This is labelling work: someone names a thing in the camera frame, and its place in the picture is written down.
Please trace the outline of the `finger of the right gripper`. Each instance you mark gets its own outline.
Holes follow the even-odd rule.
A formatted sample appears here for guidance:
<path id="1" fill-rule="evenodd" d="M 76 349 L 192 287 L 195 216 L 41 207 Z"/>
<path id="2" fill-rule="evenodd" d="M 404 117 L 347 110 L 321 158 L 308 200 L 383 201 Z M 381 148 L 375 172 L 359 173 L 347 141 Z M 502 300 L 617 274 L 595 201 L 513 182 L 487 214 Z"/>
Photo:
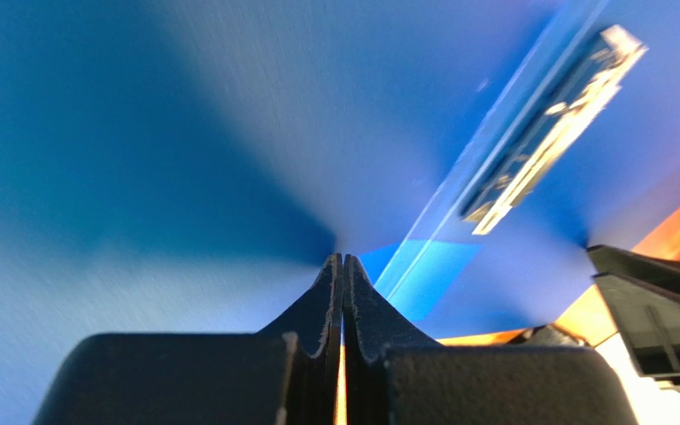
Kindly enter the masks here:
<path id="1" fill-rule="evenodd" d="M 680 261 L 607 245 L 587 254 L 638 374 L 680 392 Z"/>

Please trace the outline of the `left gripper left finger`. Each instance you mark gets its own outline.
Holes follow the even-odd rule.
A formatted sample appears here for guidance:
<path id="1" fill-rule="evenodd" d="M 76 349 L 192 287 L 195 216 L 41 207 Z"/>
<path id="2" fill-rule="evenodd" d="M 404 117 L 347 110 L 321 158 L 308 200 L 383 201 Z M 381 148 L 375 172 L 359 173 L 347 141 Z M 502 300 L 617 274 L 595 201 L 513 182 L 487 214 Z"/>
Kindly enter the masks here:
<path id="1" fill-rule="evenodd" d="M 38 424 L 331 424 L 343 260 L 252 334 L 103 333 L 66 357 Z"/>

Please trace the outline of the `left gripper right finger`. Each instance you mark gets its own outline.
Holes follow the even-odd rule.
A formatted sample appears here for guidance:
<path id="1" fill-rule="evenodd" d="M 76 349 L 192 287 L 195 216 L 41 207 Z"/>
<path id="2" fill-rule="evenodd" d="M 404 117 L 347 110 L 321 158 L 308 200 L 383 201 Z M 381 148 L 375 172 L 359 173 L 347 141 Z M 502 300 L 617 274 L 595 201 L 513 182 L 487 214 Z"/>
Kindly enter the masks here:
<path id="1" fill-rule="evenodd" d="M 508 344 L 445 346 L 344 260 L 350 424 L 633 424 L 622 384 L 594 350 Z"/>

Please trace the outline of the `blue file folder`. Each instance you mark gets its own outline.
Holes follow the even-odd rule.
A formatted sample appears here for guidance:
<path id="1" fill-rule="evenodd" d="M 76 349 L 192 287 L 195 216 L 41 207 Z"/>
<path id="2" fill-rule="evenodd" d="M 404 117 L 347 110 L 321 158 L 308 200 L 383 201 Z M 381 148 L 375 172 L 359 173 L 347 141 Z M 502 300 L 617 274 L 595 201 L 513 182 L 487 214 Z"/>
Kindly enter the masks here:
<path id="1" fill-rule="evenodd" d="M 647 51 L 488 235 L 560 54 Z M 0 424 L 102 332 L 253 332 L 334 252 L 435 338 L 557 319 L 680 205 L 680 1 L 0 1 Z"/>

